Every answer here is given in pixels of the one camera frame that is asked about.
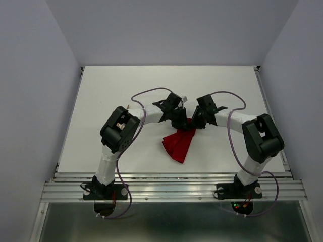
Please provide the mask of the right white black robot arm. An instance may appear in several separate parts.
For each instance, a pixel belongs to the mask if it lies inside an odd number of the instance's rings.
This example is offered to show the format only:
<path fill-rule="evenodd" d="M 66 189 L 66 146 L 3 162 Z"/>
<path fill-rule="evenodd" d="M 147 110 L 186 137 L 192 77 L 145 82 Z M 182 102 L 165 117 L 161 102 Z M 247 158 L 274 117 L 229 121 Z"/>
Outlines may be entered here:
<path fill-rule="evenodd" d="M 229 144 L 235 160 L 240 166 L 240 171 L 235 175 L 231 184 L 220 185 L 220 195 L 234 194 L 243 197 L 254 191 L 258 178 L 263 174 L 270 174 L 264 168 L 285 147 L 285 143 L 269 114 L 259 116 L 241 113 L 245 110 L 246 102 L 237 94 L 228 91 L 219 91 L 219 94 L 231 94 L 237 97 L 243 104 L 242 107 L 229 110 L 224 106 L 216 106 L 212 95 L 197 98 L 198 106 L 192 118 L 192 124 L 196 128 L 204 129 L 206 124 L 225 127 L 227 129 Z M 238 158 L 235 151 L 231 131 L 237 131 L 243 135 L 247 158 L 244 163 Z"/>

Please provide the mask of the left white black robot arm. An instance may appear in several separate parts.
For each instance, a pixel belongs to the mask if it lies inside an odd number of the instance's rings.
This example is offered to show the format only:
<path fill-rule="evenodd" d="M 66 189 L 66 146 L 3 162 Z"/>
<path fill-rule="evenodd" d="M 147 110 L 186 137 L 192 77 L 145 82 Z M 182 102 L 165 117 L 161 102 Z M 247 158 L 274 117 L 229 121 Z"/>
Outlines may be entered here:
<path fill-rule="evenodd" d="M 131 101 L 137 103 L 139 108 L 117 107 L 99 132 L 102 143 L 100 163 L 87 190 L 101 199 L 112 197 L 118 161 L 139 136 L 143 126 L 166 120 L 174 121 L 186 113 L 185 96 L 170 92 L 166 99 L 145 106 L 136 99 L 141 94 L 143 92 L 131 97 Z"/>

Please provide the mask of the red cloth napkin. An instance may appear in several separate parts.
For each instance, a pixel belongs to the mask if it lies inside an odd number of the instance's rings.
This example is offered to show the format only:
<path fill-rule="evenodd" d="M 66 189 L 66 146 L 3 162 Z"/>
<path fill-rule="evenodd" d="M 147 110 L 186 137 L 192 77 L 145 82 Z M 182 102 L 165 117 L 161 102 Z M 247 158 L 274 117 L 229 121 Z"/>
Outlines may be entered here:
<path fill-rule="evenodd" d="M 176 162 L 183 164 L 185 162 L 191 141 L 195 135 L 196 129 L 180 130 L 171 135 L 163 137 L 162 145 L 167 154 Z"/>

